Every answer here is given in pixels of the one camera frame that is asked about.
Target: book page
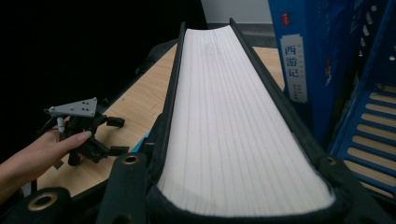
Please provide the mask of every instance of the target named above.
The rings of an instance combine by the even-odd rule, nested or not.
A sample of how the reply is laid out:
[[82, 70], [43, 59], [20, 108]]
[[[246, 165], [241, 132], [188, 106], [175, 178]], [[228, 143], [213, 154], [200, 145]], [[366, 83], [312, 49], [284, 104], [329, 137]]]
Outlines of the book page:
[[157, 186], [178, 208], [204, 216], [300, 215], [335, 200], [230, 25], [186, 31]]

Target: person's hand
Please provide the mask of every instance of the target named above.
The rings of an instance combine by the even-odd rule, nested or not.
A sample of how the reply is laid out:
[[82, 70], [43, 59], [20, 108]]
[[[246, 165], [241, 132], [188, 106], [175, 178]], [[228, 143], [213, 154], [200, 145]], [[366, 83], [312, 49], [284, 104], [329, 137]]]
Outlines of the person's hand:
[[26, 183], [38, 179], [69, 150], [81, 146], [91, 135], [91, 132], [77, 133], [60, 141], [60, 133], [51, 130], [0, 164], [0, 204]]

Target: light wood desk surface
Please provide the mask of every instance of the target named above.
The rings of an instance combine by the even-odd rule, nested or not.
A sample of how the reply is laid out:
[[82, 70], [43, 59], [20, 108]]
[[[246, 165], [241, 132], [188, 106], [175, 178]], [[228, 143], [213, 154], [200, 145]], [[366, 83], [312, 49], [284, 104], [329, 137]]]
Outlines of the light wood desk surface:
[[[163, 112], [176, 48], [177, 46], [173, 46], [164, 54], [104, 113], [109, 117], [125, 119], [125, 124], [122, 128], [101, 125], [95, 135], [98, 141], [107, 147], [134, 147], [152, 128], [155, 119]], [[254, 49], [276, 83], [283, 89], [284, 82], [277, 49]], [[70, 191], [71, 196], [75, 196], [108, 179], [116, 157], [107, 157], [98, 163], [84, 160], [78, 166], [69, 166], [67, 159], [68, 156], [63, 158], [64, 164], [60, 168], [51, 167], [39, 177], [37, 188], [64, 187]]]

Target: small black tripod mount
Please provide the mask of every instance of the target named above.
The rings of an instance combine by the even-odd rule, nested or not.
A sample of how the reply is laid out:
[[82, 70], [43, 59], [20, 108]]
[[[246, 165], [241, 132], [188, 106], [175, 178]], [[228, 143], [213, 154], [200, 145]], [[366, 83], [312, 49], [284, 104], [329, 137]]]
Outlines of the small black tripod mount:
[[102, 158], [106, 158], [107, 156], [119, 156], [129, 150], [128, 147], [108, 148], [95, 139], [94, 135], [100, 125], [106, 123], [106, 126], [121, 128], [125, 122], [125, 120], [121, 118], [108, 117], [100, 114], [96, 111], [96, 106], [97, 99], [92, 98], [67, 105], [52, 106], [45, 110], [45, 112], [51, 115], [51, 119], [42, 129], [41, 133], [51, 129], [55, 124], [58, 125], [58, 130], [61, 132], [63, 139], [83, 131], [92, 132], [92, 136], [83, 145], [69, 152], [68, 164], [71, 166], [80, 164], [80, 156], [78, 153], [97, 163]]

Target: white label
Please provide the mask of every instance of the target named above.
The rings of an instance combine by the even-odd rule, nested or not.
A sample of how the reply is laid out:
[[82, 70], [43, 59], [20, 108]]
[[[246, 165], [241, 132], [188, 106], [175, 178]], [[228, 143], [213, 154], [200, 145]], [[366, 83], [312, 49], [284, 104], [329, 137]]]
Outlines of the white label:
[[303, 38], [300, 35], [283, 35], [282, 48], [283, 72], [288, 84], [289, 98], [293, 102], [306, 103], [306, 77]]

